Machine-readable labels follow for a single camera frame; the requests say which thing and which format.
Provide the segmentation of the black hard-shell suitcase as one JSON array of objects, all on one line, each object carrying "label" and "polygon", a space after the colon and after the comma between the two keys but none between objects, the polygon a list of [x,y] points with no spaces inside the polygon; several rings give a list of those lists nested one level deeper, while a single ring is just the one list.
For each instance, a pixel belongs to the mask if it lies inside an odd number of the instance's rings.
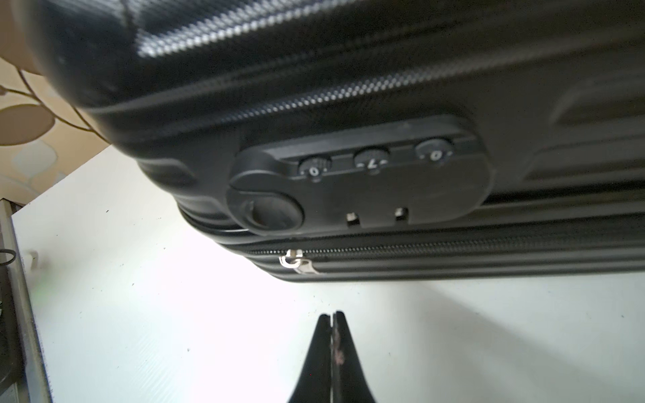
[{"label": "black hard-shell suitcase", "polygon": [[276,278],[644,268],[641,1],[10,8],[52,87]]}]

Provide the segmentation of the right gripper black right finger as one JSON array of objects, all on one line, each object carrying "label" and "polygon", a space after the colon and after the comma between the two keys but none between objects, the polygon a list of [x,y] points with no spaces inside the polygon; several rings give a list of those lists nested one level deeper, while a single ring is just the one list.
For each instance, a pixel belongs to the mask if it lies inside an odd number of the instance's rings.
[{"label": "right gripper black right finger", "polygon": [[370,402],[371,394],[343,312],[335,312],[331,338],[331,401]]}]

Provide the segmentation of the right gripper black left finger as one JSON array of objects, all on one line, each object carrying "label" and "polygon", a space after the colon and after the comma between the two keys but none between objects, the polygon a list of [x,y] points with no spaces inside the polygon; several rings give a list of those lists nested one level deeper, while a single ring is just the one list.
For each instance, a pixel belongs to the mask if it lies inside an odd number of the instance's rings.
[{"label": "right gripper black left finger", "polygon": [[301,374],[289,400],[290,403],[329,403],[331,401],[331,342],[331,317],[324,314],[317,320]]}]

